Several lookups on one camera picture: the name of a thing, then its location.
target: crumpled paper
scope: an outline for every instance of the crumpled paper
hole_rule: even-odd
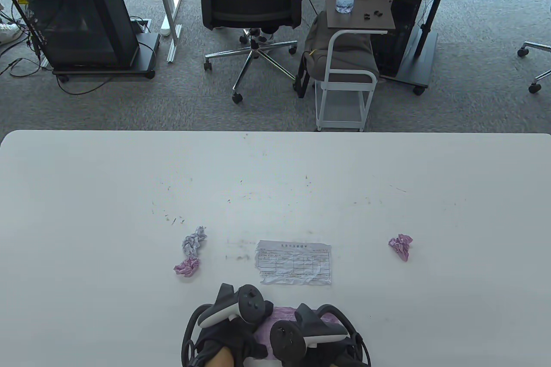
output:
[[[409,245],[412,241],[412,237],[398,234],[398,238],[391,238],[390,241],[388,241],[388,245],[394,248],[394,251],[396,251],[402,261],[407,262],[409,258]]]
[[[325,322],[333,322],[340,324],[339,320],[333,314],[324,314],[321,318]],[[275,360],[274,353],[272,351],[272,345],[270,344],[270,330],[276,321],[279,320],[295,320],[295,308],[291,307],[274,307],[272,315],[266,318],[265,322],[260,325],[258,330],[254,332],[254,338],[258,344],[264,344],[268,349],[267,360]]]
[[[183,253],[186,256],[186,259],[179,265],[174,267],[174,271],[178,275],[183,275],[184,277],[191,277],[195,271],[199,268],[199,256],[197,249],[201,246],[201,241],[203,241],[207,236],[205,235],[204,227],[197,227],[195,232],[191,235],[185,237],[182,241]]]

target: wheel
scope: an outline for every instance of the wheel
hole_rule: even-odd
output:
[[[232,100],[234,101],[235,104],[238,104],[242,102],[243,97],[241,96],[240,93],[234,93],[232,94]]]
[[[415,86],[413,88],[413,93],[415,93],[416,96],[421,96],[425,92],[425,88],[421,86]]]
[[[532,83],[532,84],[529,86],[528,91],[529,91],[531,94],[534,94],[534,93],[538,93],[541,89],[542,89],[541,84],[539,84],[539,83]]]
[[[530,52],[529,49],[523,49],[522,47],[517,50],[517,56],[518,57],[524,57]]]

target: pink cloth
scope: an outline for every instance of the pink cloth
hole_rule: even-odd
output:
[[[398,238],[391,238],[390,241],[388,241],[388,245],[394,248],[394,251],[396,251],[402,261],[407,262],[409,258],[409,245],[412,241],[412,237],[398,234]]]
[[[275,360],[274,353],[272,351],[272,345],[270,344],[270,330],[276,321],[279,320],[295,320],[296,308],[291,307],[274,307],[272,315],[266,319],[266,321],[256,330],[254,338],[260,344],[264,344],[268,348],[268,360]],[[339,320],[333,314],[325,314],[322,318],[325,322],[334,322],[340,324]]]
[[[191,277],[195,271],[199,268],[199,258],[189,257],[186,258],[181,264],[174,267],[174,271],[178,275],[183,275],[184,277]]]

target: desktop computer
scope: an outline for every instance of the desktop computer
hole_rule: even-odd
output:
[[[381,76],[396,76],[403,57],[411,48],[431,0],[392,0],[395,30],[373,35],[371,46]]]
[[[124,0],[12,1],[55,71],[134,64],[140,46]]]

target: desk leg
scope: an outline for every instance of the desk leg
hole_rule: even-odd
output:
[[[427,21],[425,24],[421,25],[421,38],[419,39],[419,43],[417,44],[417,48],[415,49],[415,58],[418,58],[421,56],[421,52],[423,51],[423,46],[425,46],[425,41],[427,40],[427,37],[430,33],[430,28],[433,25],[434,16],[436,15],[436,11],[438,9],[438,6],[440,5],[441,0],[434,0],[433,5],[430,8],[429,16],[427,17]]]

